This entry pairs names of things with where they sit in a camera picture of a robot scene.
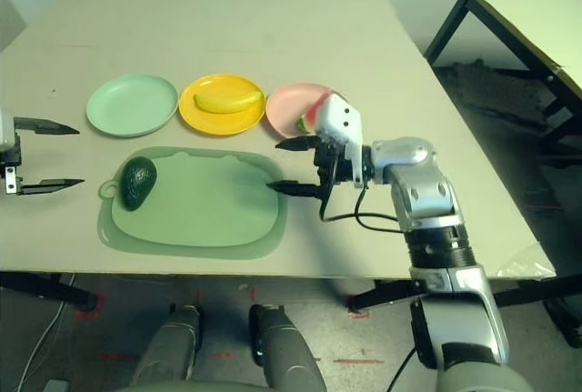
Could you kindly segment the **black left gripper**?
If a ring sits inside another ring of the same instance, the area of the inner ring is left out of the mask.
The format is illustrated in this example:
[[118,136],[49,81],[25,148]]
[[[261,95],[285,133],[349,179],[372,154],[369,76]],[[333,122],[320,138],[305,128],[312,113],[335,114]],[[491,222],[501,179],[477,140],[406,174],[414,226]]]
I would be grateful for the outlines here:
[[[79,131],[71,126],[40,119],[19,117],[14,118],[15,129],[32,131],[38,135],[78,135]],[[44,179],[36,185],[21,185],[22,178],[17,175],[17,168],[22,165],[21,141],[19,135],[8,137],[1,135],[1,178],[8,195],[41,195],[58,192],[65,188],[76,186],[84,179]]]

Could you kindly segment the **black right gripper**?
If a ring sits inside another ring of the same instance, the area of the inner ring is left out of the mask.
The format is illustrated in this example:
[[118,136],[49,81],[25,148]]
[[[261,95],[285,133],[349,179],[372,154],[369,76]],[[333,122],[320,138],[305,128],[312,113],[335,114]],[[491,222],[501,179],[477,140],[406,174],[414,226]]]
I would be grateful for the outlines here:
[[315,149],[314,165],[320,185],[303,184],[296,180],[277,180],[266,185],[286,196],[313,197],[326,201],[335,185],[352,182],[351,162],[344,158],[345,150],[339,146],[321,141],[319,136],[296,136],[282,140],[276,149],[286,151],[308,151]]

